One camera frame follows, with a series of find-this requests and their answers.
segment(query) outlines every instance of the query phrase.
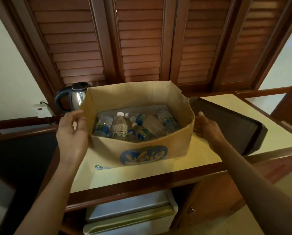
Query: electric kettle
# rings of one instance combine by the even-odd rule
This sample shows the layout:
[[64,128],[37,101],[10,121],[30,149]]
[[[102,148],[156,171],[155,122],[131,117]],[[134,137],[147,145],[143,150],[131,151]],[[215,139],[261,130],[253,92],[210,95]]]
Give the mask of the electric kettle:
[[[85,98],[87,88],[89,87],[90,85],[87,82],[78,82],[74,83],[72,86],[65,87],[56,93],[54,96],[54,103],[63,113],[78,110]],[[69,96],[70,110],[65,109],[60,101],[61,98],[66,95]]]

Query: countertop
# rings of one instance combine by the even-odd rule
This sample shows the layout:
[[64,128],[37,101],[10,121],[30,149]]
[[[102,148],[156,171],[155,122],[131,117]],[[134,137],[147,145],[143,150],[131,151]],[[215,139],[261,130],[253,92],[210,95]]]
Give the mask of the countertop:
[[[292,134],[289,131],[235,95],[215,95],[203,99],[258,120],[267,127],[268,133],[260,150],[252,155],[292,147]],[[221,162],[220,157],[209,148],[207,142],[195,135],[191,138],[187,155],[180,158],[97,170],[95,157],[95,153],[89,148],[74,179],[71,193]]]

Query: cardboard box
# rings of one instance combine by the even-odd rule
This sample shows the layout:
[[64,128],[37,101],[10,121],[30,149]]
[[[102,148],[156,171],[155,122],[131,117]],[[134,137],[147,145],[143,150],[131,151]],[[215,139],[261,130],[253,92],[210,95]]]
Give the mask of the cardboard box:
[[[136,106],[167,105],[180,130],[148,142],[126,142],[93,136],[99,112]],[[87,127],[95,155],[96,169],[139,165],[185,156],[193,132],[195,115],[189,99],[171,81],[129,82],[92,87],[80,106],[87,117]]]

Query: kettle lid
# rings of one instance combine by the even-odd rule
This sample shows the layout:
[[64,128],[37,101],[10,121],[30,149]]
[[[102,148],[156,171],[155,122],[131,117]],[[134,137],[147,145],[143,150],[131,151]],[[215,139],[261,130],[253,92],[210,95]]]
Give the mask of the kettle lid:
[[74,92],[82,92],[82,91],[86,91],[87,88],[89,88],[90,85],[87,82],[78,82],[78,83],[74,83],[72,85],[72,91]]

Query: kettle handle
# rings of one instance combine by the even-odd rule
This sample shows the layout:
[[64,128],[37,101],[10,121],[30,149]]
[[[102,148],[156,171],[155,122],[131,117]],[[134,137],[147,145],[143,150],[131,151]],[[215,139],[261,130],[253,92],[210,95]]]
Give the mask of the kettle handle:
[[61,103],[61,98],[66,96],[66,95],[69,95],[69,93],[72,91],[72,86],[67,86],[65,88],[63,88],[62,90],[58,91],[56,93],[56,95],[54,96],[54,103],[56,104],[56,106],[63,112],[63,113],[67,113],[67,112],[70,112],[72,111],[71,110],[67,110],[65,109],[63,106],[62,106],[62,103]]

